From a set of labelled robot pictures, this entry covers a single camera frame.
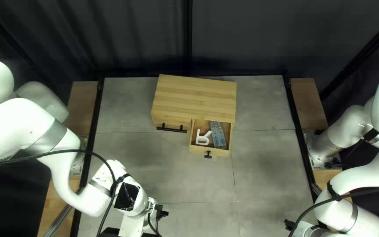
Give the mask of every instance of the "black cable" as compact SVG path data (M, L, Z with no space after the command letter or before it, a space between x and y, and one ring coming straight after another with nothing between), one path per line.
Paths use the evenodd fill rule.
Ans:
M116 184L114 189L113 189L114 190L113 195L112 195L111 200L109 202L108 208L106 209L105 214L103 215L102 221L100 222L99 229L97 230L96 237L99 237L100 233L102 232L103 224L105 223L105 220L106 220L106 217L108 216L109 210L112 207L112 203L113 203L113 200L115 197L117 186L118 186L118 184Z
M150 226L150 228L153 230L153 232L155 233L155 234L157 234L157 235L159 235L158 233L157 233L157 230L153 227L153 225L152 225L152 222L151 222L151 220L150 220L150 213L147 215L147 222L149 223L149 226Z
M295 224L293 225L293 228L292 228L291 232L289 233L288 237L292 237L293 233L295 232L295 229L298 227L298 224L302 220L302 218L305 217L308 214L308 212L312 211L314 208L319 207L319 206L324 205L324 204L329 203L329 202L333 202L336 199L344 199L344 198L347 198L347 197L356 197L356 196L361 196L361 195L366 195L366 194L373 194L373 193L378 193L378 192L379 192L379 188L377 188L377 189L371 189L371 190L365 190L365 191L359 191L359 192L354 192L354 193L351 193L351 194L340 195L338 197L333 197L333 198L327 199L327 200L325 200L323 202L319 202L319 203L317 203L317 204L309 207L308 209L306 209L298 217L298 219L296 220Z
M158 235L159 237L162 237L162 236L160 235L160 233L159 233L159 219L156 220L156 231L157 231L157 235Z
M92 151L68 149L68 150L61 150L61 151L50 151L50 152L46 152L46 153L42 153L42 154L38 154L38 155L26 156L26 157L22 157L22 158L18 158L18 159L7 160L7 161L1 161L0 165L14 164L14 163L24 162L24 161L28 161L28 160L32 160L32 159L41 158L44 156L50 156L50 155L62 154L62 153L71 153L71 152L81 152L81 153L85 153L85 154L91 154L92 156L96 156L99 160L101 160L108 167L108 169L112 175L113 184L111 186L111 200L109 202L108 208L105 211L105 214L103 215L102 221L99 225L99 229L98 229L98 232L96 235L96 237L98 237L100 235L100 232L102 231L103 224L105 223L105 220L106 220L106 217L109 213L109 210L112 207L112 203L113 203L113 200L115 198L116 188L118 186L117 180L115 178L115 175L113 173L111 166L108 164L108 162L102 156L100 156L99 154L94 153Z

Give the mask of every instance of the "black metal frame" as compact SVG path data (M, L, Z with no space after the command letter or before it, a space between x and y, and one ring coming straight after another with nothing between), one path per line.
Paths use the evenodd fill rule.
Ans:
M105 82L104 75L99 74L96 102L94 104L93 117L92 117L91 126L90 126L90 134L88 136L88 142L87 142L87 147L86 147L87 151L93 151L93 147L94 147L97 123L98 123L99 113L100 113L100 105L102 103L104 82ZM90 169L90 161L91 161L91 155L86 154L86 156L84 157L84 165L83 165L83 170L82 170L81 179L80 179L80 188L84 188L87 185L88 171ZM78 228L80 226L80 219L81 219L81 212L78 210L74 210L74 217L72 219L70 237L78 236Z
M320 93L320 99L326 99L335 89L337 89L365 60L372 55L379 47L379 31L366 44L364 48L340 71L339 74Z
M313 186L315 184L314 173L313 173L313 169L311 167L311 164L309 162L308 148L307 148L307 144L305 143L301 123L299 121L298 112L296 109L295 100L294 100L293 94L292 94L291 80L286 75L286 73L283 73L283 81L285 83L286 95L288 97L289 108L291 110L292 120L293 120L293 123L295 125L295 132L296 132L296 137L298 138L299 149L301 150L302 161L304 162L304 168L305 168L305 172L307 174L307 180L309 183L309 190L311 191L313 201L315 202L318 195L314 191L314 186Z

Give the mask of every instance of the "gray table surface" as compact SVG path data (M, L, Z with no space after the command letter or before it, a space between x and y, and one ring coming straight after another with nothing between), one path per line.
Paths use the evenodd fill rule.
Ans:
M157 78L106 78L94 151L119 160L169 211L159 222L164 237L287 236L283 220L296 220L313 202L282 76L210 79L237 82L228 158L190 154L189 134L155 130ZM100 166L92 160L89 178ZM78 236L94 237L101 218L83 214ZM312 214L305 219L316 223ZM104 228L121 221L112 209Z

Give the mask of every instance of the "wooden box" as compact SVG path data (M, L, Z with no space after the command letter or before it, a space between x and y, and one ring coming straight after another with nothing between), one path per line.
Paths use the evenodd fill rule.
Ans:
M189 150L195 154L228 156L236 113L236 83L172 75L159 75L151 115L156 127L191 132ZM222 123L227 150L195 144L210 129L209 121Z

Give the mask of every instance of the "black curtain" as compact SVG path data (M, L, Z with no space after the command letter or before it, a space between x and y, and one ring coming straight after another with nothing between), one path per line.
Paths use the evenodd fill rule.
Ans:
M64 103L99 75L287 71L321 90L378 30L371 0L0 0L0 61L16 88L40 81ZM0 233L36 236L49 178L0 168Z

